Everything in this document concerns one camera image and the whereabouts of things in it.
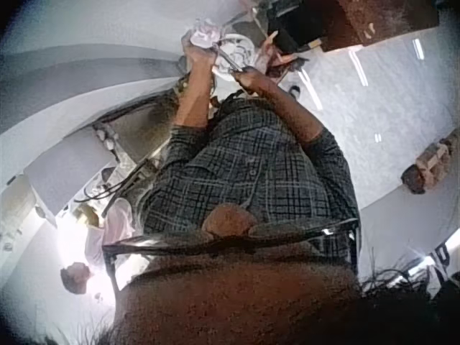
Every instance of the floor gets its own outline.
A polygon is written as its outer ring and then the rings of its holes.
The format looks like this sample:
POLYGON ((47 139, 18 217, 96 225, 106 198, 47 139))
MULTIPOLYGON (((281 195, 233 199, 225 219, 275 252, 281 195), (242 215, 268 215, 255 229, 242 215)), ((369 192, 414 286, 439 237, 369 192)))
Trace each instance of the floor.
MULTIPOLYGON (((297 73, 281 83, 284 89, 299 85, 299 102, 336 136, 360 208, 396 189, 416 157, 459 125, 460 33, 455 24, 452 13, 443 12, 440 27, 357 52, 316 48, 304 53, 312 88, 297 73), (415 50, 416 39, 423 53, 415 50)), ((219 98, 237 89, 222 80, 218 86, 219 98)))

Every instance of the glass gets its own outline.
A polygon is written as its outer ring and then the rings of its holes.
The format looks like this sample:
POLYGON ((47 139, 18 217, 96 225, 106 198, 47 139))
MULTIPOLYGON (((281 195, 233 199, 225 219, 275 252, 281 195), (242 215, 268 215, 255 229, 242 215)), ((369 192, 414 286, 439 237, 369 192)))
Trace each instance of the glass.
POLYGON ((295 244, 344 233, 354 241, 357 238, 356 230, 358 225, 359 220, 357 218, 350 218, 345 221, 310 218, 294 222, 256 225, 245 236, 218 237, 201 230, 142 235, 102 246, 102 250, 107 274, 117 294, 119 286, 115 278, 115 263, 116 257, 119 255, 140 254, 151 257, 209 254, 216 256, 228 251, 241 251, 251 254, 261 248, 295 244))

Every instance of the person in background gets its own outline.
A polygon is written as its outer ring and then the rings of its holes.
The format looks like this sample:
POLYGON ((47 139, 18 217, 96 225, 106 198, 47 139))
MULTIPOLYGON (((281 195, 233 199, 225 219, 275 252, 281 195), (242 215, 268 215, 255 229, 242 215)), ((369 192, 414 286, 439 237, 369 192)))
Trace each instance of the person in background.
POLYGON ((102 225, 98 215, 89 205, 83 204, 79 209, 86 218, 88 228, 85 257, 89 266, 83 262, 74 262, 60 271, 64 288, 76 295, 85 294, 88 280, 95 272, 104 270, 102 245, 129 238, 134 233, 132 208, 123 198, 117 199, 110 207, 102 225))

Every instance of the dark hair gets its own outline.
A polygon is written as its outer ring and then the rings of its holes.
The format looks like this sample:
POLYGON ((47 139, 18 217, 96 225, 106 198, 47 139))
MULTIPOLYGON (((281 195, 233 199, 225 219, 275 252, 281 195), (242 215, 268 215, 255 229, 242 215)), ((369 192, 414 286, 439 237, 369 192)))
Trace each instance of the dark hair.
POLYGON ((62 268, 60 271, 60 279, 63 281, 64 288, 76 295, 84 295, 86 293, 86 284, 78 284, 73 277, 69 275, 67 269, 62 268))
POLYGON ((404 183, 413 194, 424 194, 425 179, 417 165, 412 164, 401 175, 401 181, 404 183))
MULTIPOLYGON (((460 279, 460 274, 452 280, 460 279)), ((426 292, 428 281, 403 281, 394 287, 376 286, 374 278, 361 286, 362 297, 339 307, 322 306, 319 312, 299 317, 284 335, 273 335, 274 344, 446 344, 456 339, 460 311, 457 282, 444 283, 435 298, 426 292)), ((102 328, 85 345, 120 344, 117 327, 102 328)), ((52 339, 18 344, 54 345, 52 339)))

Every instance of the plaid shirt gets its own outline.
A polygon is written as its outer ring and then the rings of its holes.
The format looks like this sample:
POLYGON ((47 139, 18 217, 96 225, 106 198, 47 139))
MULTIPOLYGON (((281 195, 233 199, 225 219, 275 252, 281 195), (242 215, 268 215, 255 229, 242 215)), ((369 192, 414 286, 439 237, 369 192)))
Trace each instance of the plaid shirt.
MULTIPOLYGON (((141 207, 144 233, 199 229, 221 203, 265 223, 359 217, 334 136, 324 129, 301 147, 261 99, 226 101, 206 130, 172 128, 165 164, 141 207)), ((327 257, 350 259, 345 234, 312 244, 327 257)))

